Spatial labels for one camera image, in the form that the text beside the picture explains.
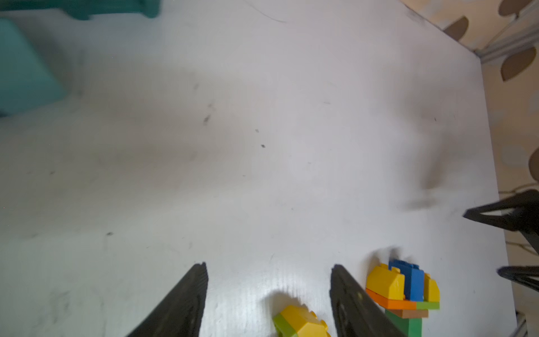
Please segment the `blue lego brick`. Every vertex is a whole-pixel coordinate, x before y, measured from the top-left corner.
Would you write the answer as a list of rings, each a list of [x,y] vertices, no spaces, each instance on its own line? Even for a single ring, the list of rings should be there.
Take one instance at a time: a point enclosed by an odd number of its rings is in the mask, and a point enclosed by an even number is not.
[[[394,259],[389,262],[390,269],[398,268],[405,277],[404,296],[406,300],[413,302],[424,301],[424,278],[425,272],[419,265]]]

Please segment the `brown orange lego stack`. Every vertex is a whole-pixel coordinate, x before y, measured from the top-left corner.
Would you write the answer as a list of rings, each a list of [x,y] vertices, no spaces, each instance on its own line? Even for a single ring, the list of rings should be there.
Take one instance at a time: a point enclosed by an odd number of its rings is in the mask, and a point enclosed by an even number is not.
[[[402,319],[423,319],[429,317],[429,310],[388,310]]]

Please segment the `teal USB wall charger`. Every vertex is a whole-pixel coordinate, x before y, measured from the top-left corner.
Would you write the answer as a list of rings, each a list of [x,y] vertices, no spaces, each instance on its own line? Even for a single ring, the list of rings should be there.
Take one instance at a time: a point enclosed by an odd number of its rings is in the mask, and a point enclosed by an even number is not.
[[[1,19],[1,116],[8,117],[65,97],[60,82],[17,26]]]

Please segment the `lime green lego plate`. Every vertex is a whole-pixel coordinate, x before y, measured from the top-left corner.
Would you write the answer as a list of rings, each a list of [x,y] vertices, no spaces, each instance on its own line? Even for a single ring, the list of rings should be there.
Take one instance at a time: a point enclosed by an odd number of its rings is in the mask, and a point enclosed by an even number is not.
[[[272,318],[278,337],[297,337],[297,331],[289,324],[289,322],[278,314]]]
[[[417,310],[439,310],[440,309],[440,302],[416,302],[416,309]]]

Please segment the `yellow lego brick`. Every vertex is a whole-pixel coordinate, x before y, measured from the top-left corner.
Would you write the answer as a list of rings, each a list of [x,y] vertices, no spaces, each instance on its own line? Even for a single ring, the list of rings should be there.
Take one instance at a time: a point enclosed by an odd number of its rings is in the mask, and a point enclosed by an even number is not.
[[[439,303],[441,299],[436,281],[427,273],[424,274],[423,299],[428,303]]]
[[[330,336],[328,324],[306,307],[287,306],[280,315],[287,324],[282,336]]]
[[[386,264],[373,268],[366,279],[366,288],[390,300],[404,300],[406,278],[399,268],[390,269]]]

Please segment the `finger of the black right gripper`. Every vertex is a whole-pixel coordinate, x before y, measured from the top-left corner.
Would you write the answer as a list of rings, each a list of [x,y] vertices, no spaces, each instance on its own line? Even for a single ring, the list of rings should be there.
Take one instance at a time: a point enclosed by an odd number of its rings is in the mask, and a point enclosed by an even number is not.
[[[465,211],[463,217],[511,232],[538,231],[538,191],[526,190]]]
[[[520,284],[535,292],[539,291],[538,266],[505,266],[497,270],[499,276]]]

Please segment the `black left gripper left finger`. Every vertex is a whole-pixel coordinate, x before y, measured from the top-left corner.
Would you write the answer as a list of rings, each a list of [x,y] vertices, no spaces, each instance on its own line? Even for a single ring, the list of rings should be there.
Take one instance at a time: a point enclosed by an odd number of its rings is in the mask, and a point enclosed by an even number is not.
[[[209,276],[205,263],[193,265],[130,336],[197,337]]]

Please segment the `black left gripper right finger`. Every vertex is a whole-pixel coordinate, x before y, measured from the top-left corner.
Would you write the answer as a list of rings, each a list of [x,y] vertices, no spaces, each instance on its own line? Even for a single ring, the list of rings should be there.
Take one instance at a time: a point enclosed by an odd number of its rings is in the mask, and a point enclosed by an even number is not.
[[[404,337],[342,265],[332,267],[329,295],[338,337]]]

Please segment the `orange lego plate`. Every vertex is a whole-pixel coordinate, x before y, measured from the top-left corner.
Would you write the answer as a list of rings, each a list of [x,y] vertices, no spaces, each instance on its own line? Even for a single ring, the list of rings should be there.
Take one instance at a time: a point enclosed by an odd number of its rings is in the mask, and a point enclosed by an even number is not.
[[[370,289],[366,290],[366,293],[370,296],[370,298],[379,306],[383,307],[384,309],[388,310],[416,310],[417,304],[416,302],[409,301],[409,300],[392,300],[387,299],[384,296],[381,296],[380,294],[373,292]]]

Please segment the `green lego cube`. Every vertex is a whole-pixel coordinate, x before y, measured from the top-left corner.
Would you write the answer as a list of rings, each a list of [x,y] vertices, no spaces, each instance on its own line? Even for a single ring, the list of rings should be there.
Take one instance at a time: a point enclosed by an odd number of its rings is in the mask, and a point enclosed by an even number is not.
[[[385,311],[385,316],[398,328],[405,336],[422,337],[422,318],[401,318],[389,310]]]

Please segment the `green plastic tool case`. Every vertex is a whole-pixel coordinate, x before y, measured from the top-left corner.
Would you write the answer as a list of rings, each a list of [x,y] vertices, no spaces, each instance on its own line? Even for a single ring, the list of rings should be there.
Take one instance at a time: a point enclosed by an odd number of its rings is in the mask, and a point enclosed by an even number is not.
[[[29,11],[60,9],[80,21],[92,15],[139,13],[156,18],[161,9],[160,0],[1,0],[1,11]]]

